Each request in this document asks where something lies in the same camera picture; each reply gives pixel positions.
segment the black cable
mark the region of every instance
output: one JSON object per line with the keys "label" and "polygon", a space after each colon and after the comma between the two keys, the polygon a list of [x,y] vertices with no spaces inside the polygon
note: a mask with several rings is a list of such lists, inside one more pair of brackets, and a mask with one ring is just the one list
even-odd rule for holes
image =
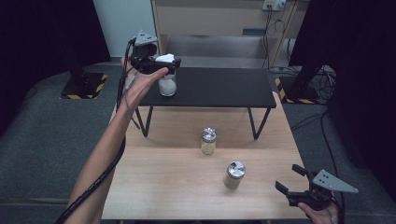
{"label": "black cable", "polygon": [[330,72],[324,70],[324,66],[325,65],[323,65],[323,68],[318,73],[318,75],[321,77],[318,81],[319,89],[317,89],[317,93],[323,100],[328,101],[332,97],[336,81],[335,76],[331,75]]}
{"label": "black cable", "polygon": [[270,24],[272,17],[272,7],[269,6],[269,11],[267,13],[267,22],[265,24],[265,31],[264,31],[264,36],[262,37],[262,43],[264,44],[264,49],[265,49],[265,60],[264,63],[262,64],[262,68],[264,68],[265,63],[268,61],[268,70],[270,69],[270,55],[268,52],[268,26]]}
{"label": "black cable", "polygon": [[[320,116],[322,116],[323,113],[319,113],[319,114],[316,114],[316,115],[312,115],[312,116],[309,116],[308,118],[305,118],[305,119],[301,120],[300,122],[298,122],[298,123],[294,124],[292,127],[290,127],[291,131],[294,132],[294,131],[296,131],[296,130],[298,130],[298,129],[300,129],[300,128],[303,128],[304,126],[306,126],[306,125],[308,125],[308,124],[314,122],[315,120],[320,119]],[[308,120],[308,119],[312,119],[312,120],[310,120],[310,121],[308,121],[307,123],[305,123],[305,124],[299,126],[301,123],[303,123],[304,121],[306,121],[306,120]]]}
{"label": "black cable", "polygon": [[29,100],[30,98],[34,97],[37,94],[37,92],[38,89],[36,87],[33,87],[31,90],[27,92],[27,94],[30,93],[30,95],[27,95],[23,100]]}
{"label": "black cable", "polygon": [[[276,33],[283,33],[283,32],[285,31],[285,29],[286,29],[286,23],[285,23],[284,21],[281,20],[282,17],[283,17],[283,15],[285,15],[285,10],[282,10],[282,15],[281,15],[278,19],[276,19],[271,25],[269,25],[269,27],[268,27],[268,32],[267,32],[267,30],[266,30],[265,33],[267,33],[269,36],[273,36],[273,35],[275,35]],[[277,25],[279,22],[282,24],[282,29],[277,30],[277,29],[276,29],[276,25]],[[274,26],[274,32],[273,32],[272,34],[270,34],[269,29],[270,29],[272,26]]]}
{"label": "black cable", "polygon": [[85,190],[84,193],[81,194],[73,203],[71,203],[66,210],[61,214],[60,217],[56,220],[55,224],[63,224],[72,214],[76,211],[76,209],[91,196],[91,194],[105,181],[107,176],[113,171],[114,167],[119,163],[122,154],[125,149],[125,137],[122,140],[119,153],[116,158],[110,165],[105,169],[105,171],[96,179],[93,184],[89,188]]}
{"label": "black cable", "polygon": [[[118,95],[117,95],[117,107],[116,111],[120,107],[120,101],[122,99],[123,95],[123,90],[124,90],[124,85],[125,85],[125,80],[127,78],[127,71],[126,71],[126,66],[128,64],[128,54],[130,47],[132,44],[135,42],[135,38],[133,40],[130,40],[128,42],[127,48],[125,50],[125,58],[124,58],[124,64],[122,67],[122,73],[120,77],[120,82],[119,82],[119,88],[118,88]],[[125,149],[125,136],[122,140],[122,143],[120,145],[119,152],[114,158],[114,160],[107,166],[107,168],[102,172],[102,174],[82,193],[74,202],[72,202],[65,210],[64,212],[58,217],[56,220],[55,224],[63,224],[72,214],[73,212],[76,211],[76,209],[87,200],[91,194],[105,181],[105,179],[108,177],[108,175],[114,170],[116,165],[119,163],[122,154]]]}
{"label": "black cable", "polygon": [[[286,47],[286,52],[287,52],[287,59],[288,59],[288,63],[290,62],[291,59],[291,53],[290,53],[290,41],[291,39],[288,40],[288,46]],[[297,70],[295,67],[291,67],[296,73],[299,73],[300,71]]]}
{"label": "black cable", "polygon": [[[272,68],[287,69],[287,70],[289,70],[291,73],[271,71]],[[289,76],[297,76],[297,75],[298,75],[298,72],[294,71],[292,68],[289,68],[289,67],[271,66],[271,67],[269,67],[269,68],[265,68],[264,70],[268,70],[268,72],[271,73],[271,74],[285,74],[285,75],[289,75]]]}
{"label": "black cable", "polygon": [[[337,166],[335,165],[334,155],[332,154],[332,149],[330,147],[329,141],[327,140],[326,133],[324,132],[324,127],[323,127],[323,118],[324,118],[324,116],[326,116],[328,114],[329,114],[329,111],[327,110],[321,116],[321,118],[320,118],[320,127],[321,127],[321,130],[322,130],[323,138],[324,138],[324,140],[326,142],[327,149],[329,150],[329,154],[330,154],[330,156],[332,158],[332,165],[334,167],[335,176],[337,178],[339,178]],[[337,201],[333,201],[333,202],[337,206],[337,208],[339,209],[339,212],[340,212],[338,221],[339,221],[340,224],[344,224],[345,223],[345,212],[346,211],[345,211],[345,199],[344,199],[344,193],[343,192],[340,192],[340,197],[341,197],[341,206],[338,204]]]}

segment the hand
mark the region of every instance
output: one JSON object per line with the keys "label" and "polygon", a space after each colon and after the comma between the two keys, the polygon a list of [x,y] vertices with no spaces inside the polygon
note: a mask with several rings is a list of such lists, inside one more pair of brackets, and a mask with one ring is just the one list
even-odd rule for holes
{"label": "hand", "polygon": [[[124,60],[124,58],[121,58],[121,64],[124,64]],[[125,80],[125,85],[131,80],[133,76],[135,76],[134,84],[132,85],[131,89],[128,90],[125,96],[128,99],[131,99],[129,102],[132,103],[139,102],[149,91],[149,88],[154,83],[154,81],[164,77],[169,70],[165,67],[150,75],[144,75],[137,72],[129,63],[127,63],[126,71],[128,71],[128,77]]]}
{"label": "hand", "polygon": [[338,209],[331,203],[327,209],[315,211],[306,203],[298,203],[298,207],[305,212],[315,224],[332,224],[333,220],[338,223]]}

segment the warning tape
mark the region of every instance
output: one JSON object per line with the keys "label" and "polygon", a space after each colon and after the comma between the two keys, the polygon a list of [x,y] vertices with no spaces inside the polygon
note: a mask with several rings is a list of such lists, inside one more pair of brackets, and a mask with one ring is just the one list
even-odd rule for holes
{"label": "warning tape", "polygon": [[310,100],[310,99],[288,99],[285,91],[283,90],[282,83],[280,83],[279,78],[275,79],[275,84],[277,89],[279,90],[280,101],[286,104],[307,104],[307,105],[316,105],[319,104],[319,100]]}
{"label": "warning tape", "polygon": [[61,95],[60,99],[70,99],[70,100],[81,100],[81,99],[96,99],[102,90],[103,86],[105,85],[105,81],[108,75],[103,75],[101,81],[98,83],[96,88],[95,94],[91,95],[83,95],[83,94],[68,94],[68,95]]}

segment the jar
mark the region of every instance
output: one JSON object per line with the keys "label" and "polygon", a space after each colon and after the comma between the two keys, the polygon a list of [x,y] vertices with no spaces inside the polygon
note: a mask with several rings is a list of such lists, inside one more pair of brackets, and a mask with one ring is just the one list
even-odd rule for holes
{"label": "jar", "polygon": [[245,175],[246,167],[240,161],[232,161],[227,167],[227,174],[224,177],[224,185],[228,189],[237,189],[239,183]]}
{"label": "jar", "polygon": [[201,150],[204,154],[210,155],[215,152],[216,148],[216,130],[212,128],[205,128],[202,131]]}
{"label": "jar", "polygon": [[177,90],[176,71],[174,74],[168,74],[159,80],[160,93],[163,96],[172,96]]}

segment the metal lid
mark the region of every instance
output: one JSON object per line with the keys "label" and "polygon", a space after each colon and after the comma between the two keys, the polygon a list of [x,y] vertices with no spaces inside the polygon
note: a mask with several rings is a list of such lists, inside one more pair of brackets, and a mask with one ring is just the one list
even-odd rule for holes
{"label": "metal lid", "polygon": [[216,130],[212,129],[212,128],[205,128],[202,131],[202,140],[204,140],[204,142],[207,143],[212,143],[216,141]]}
{"label": "metal lid", "polygon": [[240,161],[232,161],[228,166],[227,173],[230,177],[234,179],[242,179],[246,172],[246,167],[244,163]]}

